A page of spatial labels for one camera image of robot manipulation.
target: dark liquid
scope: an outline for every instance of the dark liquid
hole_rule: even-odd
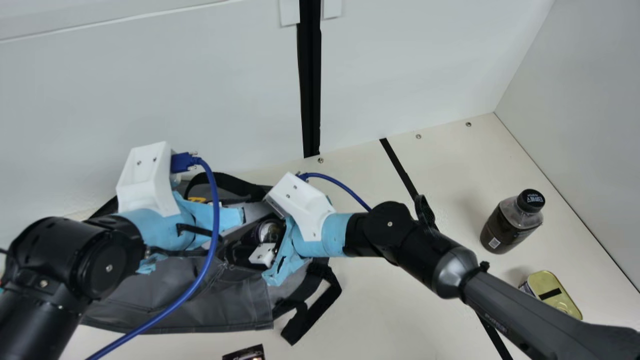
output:
[[[504,254],[525,240],[538,226],[519,229],[511,225],[498,205],[482,229],[480,242],[490,252]]]

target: beige floor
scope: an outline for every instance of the beige floor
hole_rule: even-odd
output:
[[[640,294],[627,281],[575,213],[495,117],[484,115],[389,138],[419,192],[436,211],[441,231],[491,263],[490,272],[517,285],[538,270],[554,272],[587,322],[640,329]],[[275,184],[286,171],[316,171],[352,187],[370,205],[412,202],[379,142],[240,174]],[[332,184],[313,179],[340,212],[360,206]],[[547,198],[544,225],[508,254],[485,251],[478,237],[498,201],[535,188]],[[220,359],[263,343],[270,360],[287,359],[497,359],[474,312],[441,300],[382,259],[333,259],[341,298],[295,346],[273,331],[139,336],[108,359]],[[80,359],[118,337],[80,327],[63,359]],[[515,359],[526,357],[508,344]]]

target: blue cable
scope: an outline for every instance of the blue cable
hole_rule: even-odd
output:
[[[305,172],[304,174],[300,174],[298,175],[298,177],[304,181],[307,181],[308,178],[310,177],[319,177],[320,179],[324,179],[327,180],[331,183],[336,184],[337,186],[341,187],[344,191],[348,192],[349,195],[351,195],[354,199],[356,199],[357,202],[360,203],[360,205],[362,205],[363,208],[365,208],[367,211],[371,211],[371,207],[369,207],[369,205],[367,205],[366,202],[364,202],[364,200],[362,200],[355,192],[353,192],[353,190],[349,189],[348,186],[346,186],[345,184],[341,183],[340,181],[332,178],[331,176],[327,176],[324,174],[320,174],[317,172]]]
[[[100,359],[101,357],[113,351],[115,348],[133,339],[133,337],[149,330],[149,328],[157,324],[160,320],[165,318],[167,315],[180,307],[180,305],[182,305],[185,301],[187,301],[187,299],[190,298],[199,287],[200,283],[209,271],[209,266],[211,265],[213,257],[216,253],[216,246],[218,244],[218,233],[220,231],[220,208],[218,207],[220,200],[218,198],[218,186],[216,185],[216,180],[213,178],[213,172],[211,172],[211,168],[209,168],[207,163],[201,158],[193,158],[193,160],[196,164],[201,165],[207,173],[207,178],[209,180],[209,184],[211,185],[211,199],[213,200],[213,230],[211,234],[211,246],[209,247],[209,252],[207,253],[207,257],[205,258],[202,270],[198,274],[198,277],[195,279],[195,281],[193,281],[193,284],[191,284],[191,286],[187,289],[187,291],[185,291],[184,294],[182,294],[182,296],[180,296],[173,304],[164,309],[162,313],[155,315],[153,318],[151,318],[141,326],[133,329],[128,334],[123,335],[121,338],[100,349],[94,355],[88,357],[88,360]]]

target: gold tin can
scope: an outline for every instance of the gold tin can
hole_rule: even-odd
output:
[[[582,320],[582,313],[573,303],[558,278],[548,271],[540,271],[529,275],[520,285],[520,290],[536,297],[542,302],[567,313],[578,320]]]

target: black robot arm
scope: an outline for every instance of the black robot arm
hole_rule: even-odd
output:
[[[8,249],[0,359],[57,359],[94,300],[135,274],[145,246],[128,220],[44,218]]]
[[[461,299],[531,359],[640,359],[637,331],[582,322],[487,274],[471,250],[414,221],[404,204],[353,215],[343,251],[384,257],[438,296]]]

